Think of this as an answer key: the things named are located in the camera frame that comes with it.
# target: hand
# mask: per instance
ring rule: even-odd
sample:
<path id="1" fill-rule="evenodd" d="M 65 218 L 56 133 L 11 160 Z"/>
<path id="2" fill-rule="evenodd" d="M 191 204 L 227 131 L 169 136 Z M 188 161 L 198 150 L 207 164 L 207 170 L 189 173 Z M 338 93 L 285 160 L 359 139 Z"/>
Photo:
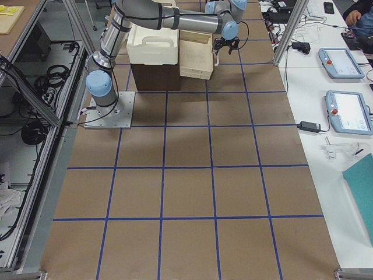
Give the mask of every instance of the hand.
<path id="1" fill-rule="evenodd" d="M 361 19 L 361 13 L 358 10 L 353 10 L 349 13 L 349 15 L 346 18 L 346 24 L 348 26 L 355 25 L 356 22 Z"/>

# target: teal folder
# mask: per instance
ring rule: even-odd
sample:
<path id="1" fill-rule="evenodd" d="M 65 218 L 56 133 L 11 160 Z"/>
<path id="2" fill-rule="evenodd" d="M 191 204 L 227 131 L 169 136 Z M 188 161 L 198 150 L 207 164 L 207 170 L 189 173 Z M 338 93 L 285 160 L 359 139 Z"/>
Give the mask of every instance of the teal folder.
<path id="1" fill-rule="evenodd" d="M 343 172 L 373 244 L 373 155 L 370 153 Z"/>

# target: white plastic container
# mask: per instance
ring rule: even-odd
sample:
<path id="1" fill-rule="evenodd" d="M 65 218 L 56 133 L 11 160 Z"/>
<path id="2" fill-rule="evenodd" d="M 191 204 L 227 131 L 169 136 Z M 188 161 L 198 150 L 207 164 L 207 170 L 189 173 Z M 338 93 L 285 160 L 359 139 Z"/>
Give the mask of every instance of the white plastic container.
<path id="1" fill-rule="evenodd" d="M 154 0 L 175 6 L 174 0 Z M 175 65 L 178 63 L 179 30 L 147 29 L 133 25 L 129 32 L 127 50 L 131 64 Z"/>
<path id="2" fill-rule="evenodd" d="M 213 67 L 212 35 L 180 31 L 180 76 L 209 80 Z"/>

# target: power adapter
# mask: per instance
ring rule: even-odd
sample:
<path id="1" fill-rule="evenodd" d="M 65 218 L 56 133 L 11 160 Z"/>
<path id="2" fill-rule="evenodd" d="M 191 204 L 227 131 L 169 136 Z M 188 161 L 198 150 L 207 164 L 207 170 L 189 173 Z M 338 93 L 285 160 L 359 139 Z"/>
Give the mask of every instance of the power adapter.
<path id="1" fill-rule="evenodd" d="M 309 54 L 311 46 L 309 43 L 292 42 L 291 47 L 295 50 L 301 51 L 304 54 Z"/>
<path id="2" fill-rule="evenodd" d="M 320 124 L 316 124 L 314 122 L 308 122 L 308 121 L 301 121 L 299 124 L 297 124 L 297 128 L 304 131 L 319 133 L 321 131 Z"/>

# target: phone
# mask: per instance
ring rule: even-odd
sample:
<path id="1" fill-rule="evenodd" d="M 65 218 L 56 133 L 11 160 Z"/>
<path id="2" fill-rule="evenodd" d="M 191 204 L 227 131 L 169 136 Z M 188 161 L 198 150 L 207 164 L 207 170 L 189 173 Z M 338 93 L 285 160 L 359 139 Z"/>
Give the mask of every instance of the phone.
<path id="1" fill-rule="evenodd" d="M 324 12 L 325 13 L 333 14 L 334 13 L 333 3 L 331 3 L 331 2 L 324 2 Z"/>

